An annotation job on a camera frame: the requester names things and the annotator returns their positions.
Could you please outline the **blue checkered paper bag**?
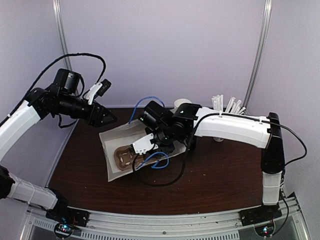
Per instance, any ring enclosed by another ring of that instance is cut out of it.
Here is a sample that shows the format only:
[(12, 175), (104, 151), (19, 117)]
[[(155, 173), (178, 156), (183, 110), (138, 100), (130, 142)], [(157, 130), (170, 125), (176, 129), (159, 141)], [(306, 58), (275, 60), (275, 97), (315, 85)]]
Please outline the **blue checkered paper bag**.
[(154, 140), (145, 123), (146, 118), (139, 116), (121, 126), (99, 133), (107, 166), (107, 181), (111, 182), (133, 172), (132, 166), (138, 169), (151, 165), (161, 169), (159, 162), (165, 161), (167, 167), (172, 157), (186, 151), (186, 146), (178, 141), (161, 146)]

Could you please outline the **stack of black lids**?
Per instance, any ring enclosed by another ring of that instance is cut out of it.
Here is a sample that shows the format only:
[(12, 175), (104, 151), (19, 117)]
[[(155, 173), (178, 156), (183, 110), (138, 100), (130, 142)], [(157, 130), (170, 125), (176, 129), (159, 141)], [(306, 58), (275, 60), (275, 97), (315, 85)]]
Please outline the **stack of black lids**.
[(186, 142), (187, 150), (192, 152), (195, 150), (197, 146), (197, 137), (196, 136), (188, 137), (185, 142)]

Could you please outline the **stack of paper cups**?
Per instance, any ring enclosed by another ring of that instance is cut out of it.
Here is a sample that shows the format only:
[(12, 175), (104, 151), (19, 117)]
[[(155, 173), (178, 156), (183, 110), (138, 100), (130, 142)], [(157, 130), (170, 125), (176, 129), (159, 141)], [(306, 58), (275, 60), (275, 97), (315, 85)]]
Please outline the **stack of paper cups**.
[(186, 99), (186, 98), (179, 98), (179, 99), (174, 101), (174, 107), (178, 108), (180, 105), (185, 104), (185, 103), (191, 104), (192, 102), (189, 99)]

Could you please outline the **cardboard cup carrier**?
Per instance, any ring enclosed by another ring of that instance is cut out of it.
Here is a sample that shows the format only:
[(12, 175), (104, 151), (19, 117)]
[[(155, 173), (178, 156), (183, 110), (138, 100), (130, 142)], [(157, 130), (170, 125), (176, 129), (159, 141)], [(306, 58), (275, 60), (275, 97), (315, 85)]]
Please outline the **cardboard cup carrier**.
[(139, 155), (135, 154), (131, 148), (126, 146), (120, 146), (118, 147), (114, 152), (114, 161), (116, 166), (121, 170), (129, 170), (132, 168), (132, 163), (134, 158), (137, 156), (137, 159), (135, 160), (135, 166), (137, 167), (138, 164), (141, 164), (149, 155)]

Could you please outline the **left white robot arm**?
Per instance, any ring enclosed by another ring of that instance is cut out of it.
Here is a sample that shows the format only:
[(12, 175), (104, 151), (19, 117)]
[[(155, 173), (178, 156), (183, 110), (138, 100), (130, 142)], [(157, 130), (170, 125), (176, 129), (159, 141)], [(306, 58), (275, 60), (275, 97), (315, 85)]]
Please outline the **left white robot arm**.
[[(48, 115), (69, 116), (82, 119), (89, 126), (100, 128), (117, 121), (107, 108), (96, 102), (111, 87), (104, 79), (94, 84), (84, 96), (77, 95), (83, 77), (76, 72), (60, 68), (47, 88), (32, 89), (7, 120), (0, 125), (0, 157), (4, 158), (14, 144), (34, 125)], [(0, 197), (12, 198), (28, 204), (51, 210), (61, 222), (72, 218), (72, 211), (66, 207), (66, 200), (53, 190), (23, 180), (5, 167), (0, 168)]]

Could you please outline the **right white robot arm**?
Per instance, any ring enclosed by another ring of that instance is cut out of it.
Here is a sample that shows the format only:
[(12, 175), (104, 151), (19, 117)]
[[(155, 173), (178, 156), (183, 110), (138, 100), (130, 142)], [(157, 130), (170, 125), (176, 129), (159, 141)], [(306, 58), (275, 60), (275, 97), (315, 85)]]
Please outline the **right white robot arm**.
[(146, 126), (146, 136), (135, 141), (133, 152), (144, 155), (153, 150), (171, 153), (175, 141), (190, 147), (194, 137), (215, 137), (246, 143), (261, 149), (262, 206), (256, 210), (259, 220), (268, 220), (279, 201), (285, 155), (279, 117), (245, 116), (217, 111), (184, 102), (173, 110), (150, 101), (138, 118)]

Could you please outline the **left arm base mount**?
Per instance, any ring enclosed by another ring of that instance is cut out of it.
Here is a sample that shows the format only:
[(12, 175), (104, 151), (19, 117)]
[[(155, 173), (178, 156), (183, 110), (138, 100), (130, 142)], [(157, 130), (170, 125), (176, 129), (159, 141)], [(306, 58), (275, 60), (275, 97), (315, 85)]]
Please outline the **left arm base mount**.
[(44, 208), (46, 217), (62, 224), (86, 227), (89, 220), (89, 212), (69, 207), (66, 200), (58, 200), (52, 209)]

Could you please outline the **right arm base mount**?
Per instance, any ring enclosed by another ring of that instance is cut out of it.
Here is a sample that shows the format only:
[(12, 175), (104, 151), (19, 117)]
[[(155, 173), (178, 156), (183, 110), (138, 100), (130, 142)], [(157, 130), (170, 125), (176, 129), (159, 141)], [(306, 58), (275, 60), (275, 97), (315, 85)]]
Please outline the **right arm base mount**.
[(282, 215), (279, 201), (273, 205), (262, 204), (239, 211), (239, 218), (243, 227), (271, 221)]

